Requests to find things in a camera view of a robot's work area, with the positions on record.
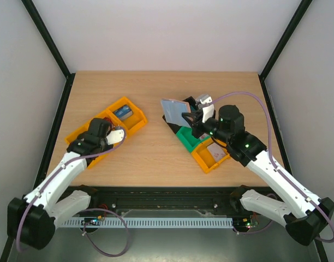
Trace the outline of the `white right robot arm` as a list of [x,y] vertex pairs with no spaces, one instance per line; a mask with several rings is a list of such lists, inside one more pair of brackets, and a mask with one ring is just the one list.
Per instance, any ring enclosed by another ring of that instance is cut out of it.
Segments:
[[304,246],[318,239],[331,221],[334,202],[312,193],[287,172],[265,144],[245,130],[244,116],[237,106],[222,106],[218,118],[206,109],[184,112],[182,117],[194,136],[208,134],[224,143],[232,159],[261,177],[280,197],[275,200],[241,187],[237,196],[230,200],[235,213],[241,214],[245,210],[259,213],[285,227],[287,233]]

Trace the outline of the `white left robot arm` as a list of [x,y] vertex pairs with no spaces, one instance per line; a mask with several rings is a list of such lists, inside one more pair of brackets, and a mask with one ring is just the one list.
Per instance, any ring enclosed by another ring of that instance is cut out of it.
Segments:
[[22,198],[11,200],[7,207],[7,234],[15,239],[19,252],[23,251],[23,244],[43,249],[64,221],[89,207],[91,197],[85,191],[76,190],[63,200],[60,197],[74,178],[125,138],[123,128],[113,127],[104,118],[93,118],[88,129],[68,145],[44,181]]

